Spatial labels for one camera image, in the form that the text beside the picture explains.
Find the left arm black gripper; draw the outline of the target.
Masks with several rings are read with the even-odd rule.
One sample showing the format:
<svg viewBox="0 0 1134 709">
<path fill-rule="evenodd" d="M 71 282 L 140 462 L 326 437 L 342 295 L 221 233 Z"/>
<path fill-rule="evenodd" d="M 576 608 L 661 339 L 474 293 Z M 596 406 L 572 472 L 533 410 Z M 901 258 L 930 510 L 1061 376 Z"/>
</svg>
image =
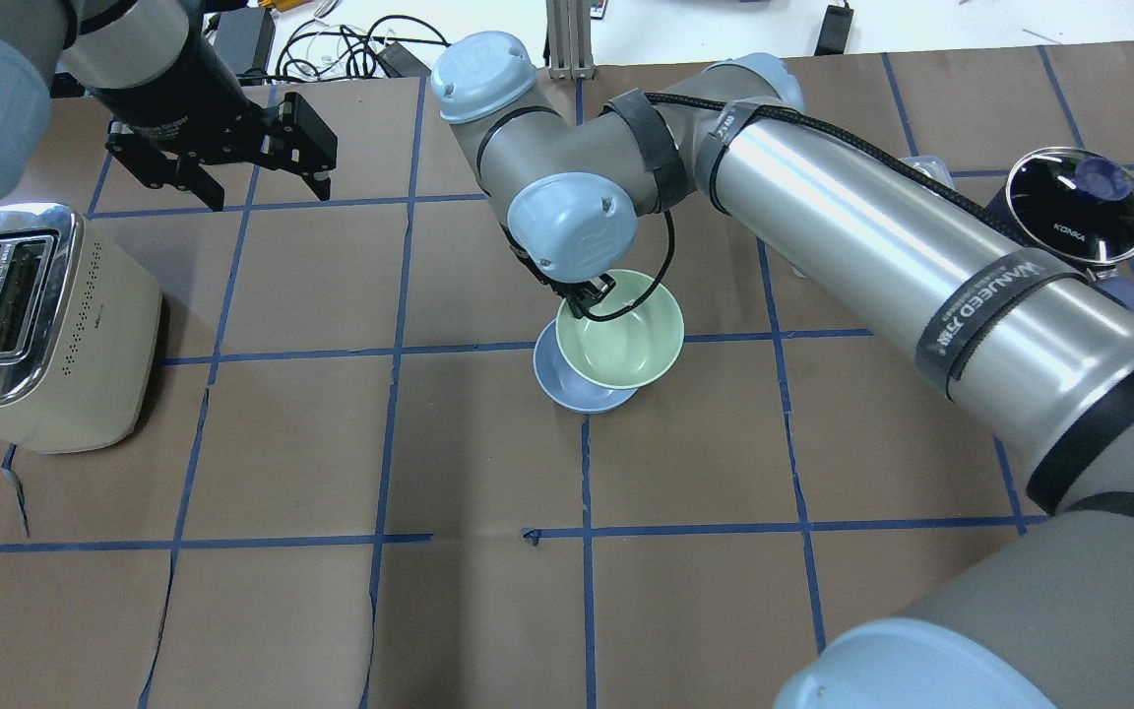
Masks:
<svg viewBox="0 0 1134 709">
<path fill-rule="evenodd" d="M 286 94 L 262 108 L 205 39 L 188 39 L 172 62 L 135 87 L 96 87 L 121 127 L 104 147 L 145 188 L 192 194 L 208 210 L 225 210 L 225 188 L 202 164 L 251 162 L 296 175 L 319 201 L 332 199 L 339 140 L 308 100 Z"/>
</svg>

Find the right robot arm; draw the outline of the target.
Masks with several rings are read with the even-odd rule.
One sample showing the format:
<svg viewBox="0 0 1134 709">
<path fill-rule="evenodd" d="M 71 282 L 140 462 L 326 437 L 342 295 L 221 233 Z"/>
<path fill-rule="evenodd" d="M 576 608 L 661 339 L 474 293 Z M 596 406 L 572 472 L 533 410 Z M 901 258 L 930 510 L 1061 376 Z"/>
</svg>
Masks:
<svg viewBox="0 0 1134 709">
<path fill-rule="evenodd" d="M 1021 708 L 896 640 L 936 622 L 1057 708 L 1134 708 L 1134 517 L 1030 524 L 1004 450 L 875 334 L 843 236 L 676 210 L 679 363 L 602 415 L 533 380 L 552 311 L 426 81 L 307 90 L 404 197 L 122 221 L 201 415 L 149 708 Z"/>
</svg>

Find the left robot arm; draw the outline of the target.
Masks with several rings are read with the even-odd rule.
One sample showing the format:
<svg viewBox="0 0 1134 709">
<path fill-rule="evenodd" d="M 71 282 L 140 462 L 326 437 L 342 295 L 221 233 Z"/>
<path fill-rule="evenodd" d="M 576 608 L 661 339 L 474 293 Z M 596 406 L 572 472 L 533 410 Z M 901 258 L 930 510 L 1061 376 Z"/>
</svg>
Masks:
<svg viewBox="0 0 1134 709">
<path fill-rule="evenodd" d="M 0 199 L 18 187 L 67 71 L 109 112 L 107 151 L 149 189 L 225 206 L 212 164 L 295 174 L 332 197 L 338 140 L 298 93 L 261 105 L 204 35 L 235 1 L 0 1 Z"/>
</svg>

